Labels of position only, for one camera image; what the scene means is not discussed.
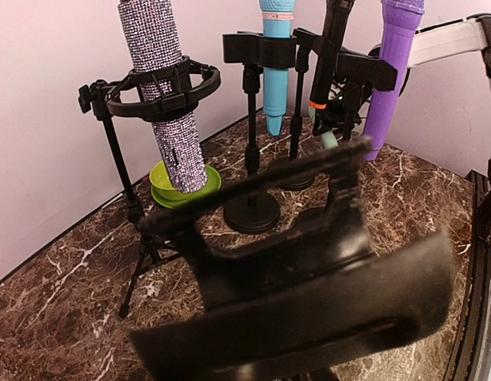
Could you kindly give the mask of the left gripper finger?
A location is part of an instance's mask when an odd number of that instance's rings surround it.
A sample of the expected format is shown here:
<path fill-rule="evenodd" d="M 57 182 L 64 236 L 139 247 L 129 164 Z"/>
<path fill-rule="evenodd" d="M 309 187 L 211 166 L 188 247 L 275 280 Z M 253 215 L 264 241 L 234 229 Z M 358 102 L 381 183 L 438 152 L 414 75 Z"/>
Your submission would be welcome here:
<path fill-rule="evenodd" d="M 403 347 L 437 332 L 454 264 L 443 233 L 263 302 L 132 331 L 157 380 L 273 380 Z"/>

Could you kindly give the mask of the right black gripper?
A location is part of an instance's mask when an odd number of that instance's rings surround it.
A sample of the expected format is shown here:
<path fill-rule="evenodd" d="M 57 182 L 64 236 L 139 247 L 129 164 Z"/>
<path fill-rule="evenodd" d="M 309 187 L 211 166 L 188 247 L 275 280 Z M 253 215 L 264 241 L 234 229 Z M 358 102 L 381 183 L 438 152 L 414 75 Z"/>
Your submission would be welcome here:
<path fill-rule="evenodd" d="M 359 110 L 370 101 L 372 86 L 367 81 L 356 82 L 345 78 L 343 82 L 334 82 L 330 93 L 334 97 L 327 100 L 323 110 L 316 112 L 312 133 L 315 137 L 329 132 L 351 137 L 352 130 L 364 119 L 359 116 Z"/>

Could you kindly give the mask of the mint green microphone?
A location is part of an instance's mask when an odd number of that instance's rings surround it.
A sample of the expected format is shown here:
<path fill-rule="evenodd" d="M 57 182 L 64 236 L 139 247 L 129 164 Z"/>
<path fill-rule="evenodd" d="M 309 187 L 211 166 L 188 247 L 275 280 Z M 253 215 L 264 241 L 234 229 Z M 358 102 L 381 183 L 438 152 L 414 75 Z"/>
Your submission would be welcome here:
<path fill-rule="evenodd" d="M 309 107 L 309 116 L 312 125 L 315 125 L 316 112 L 312 107 Z M 321 143 L 325 149 L 332 149 L 338 146 L 338 141 L 333 133 L 333 131 L 328 131 L 320 135 Z"/>

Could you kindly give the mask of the purple microphone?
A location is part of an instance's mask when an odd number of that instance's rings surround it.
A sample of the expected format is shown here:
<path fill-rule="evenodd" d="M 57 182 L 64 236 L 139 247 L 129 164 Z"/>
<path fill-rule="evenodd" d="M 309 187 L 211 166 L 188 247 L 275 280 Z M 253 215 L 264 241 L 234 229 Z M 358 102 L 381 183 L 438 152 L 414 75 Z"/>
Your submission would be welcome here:
<path fill-rule="evenodd" d="M 393 120 L 398 96 L 405 79 L 415 31 L 424 15 L 423 1 L 383 1 L 383 33 L 379 59 L 388 65 L 382 79 L 390 79 L 390 90 L 373 89 L 363 135 L 370 138 L 372 150 L 365 160 L 377 159 Z"/>

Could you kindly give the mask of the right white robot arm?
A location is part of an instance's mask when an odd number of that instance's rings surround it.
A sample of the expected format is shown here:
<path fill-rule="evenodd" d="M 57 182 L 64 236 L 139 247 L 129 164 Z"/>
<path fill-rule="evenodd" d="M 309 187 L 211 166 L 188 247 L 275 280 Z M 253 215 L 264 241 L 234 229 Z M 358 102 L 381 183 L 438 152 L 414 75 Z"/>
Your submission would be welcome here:
<path fill-rule="evenodd" d="M 389 19 L 376 56 L 398 71 L 392 91 L 373 90 L 364 135 L 461 172 L 479 159 L 491 174 L 491 13 L 413 30 Z"/>

